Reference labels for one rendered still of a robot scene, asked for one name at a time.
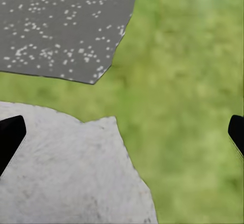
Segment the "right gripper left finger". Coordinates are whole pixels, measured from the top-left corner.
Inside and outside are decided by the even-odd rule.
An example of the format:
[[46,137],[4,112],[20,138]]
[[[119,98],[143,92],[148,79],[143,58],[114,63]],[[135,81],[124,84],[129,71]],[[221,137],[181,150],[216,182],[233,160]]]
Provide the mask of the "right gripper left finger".
[[22,115],[0,121],[0,176],[26,136]]

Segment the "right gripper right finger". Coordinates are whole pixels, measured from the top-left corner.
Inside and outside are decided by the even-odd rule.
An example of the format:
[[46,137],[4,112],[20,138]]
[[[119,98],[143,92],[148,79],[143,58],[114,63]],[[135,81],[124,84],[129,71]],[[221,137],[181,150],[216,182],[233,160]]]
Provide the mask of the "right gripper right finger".
[[228,134],[244,156],[244,117],[238,115],[232,116]]

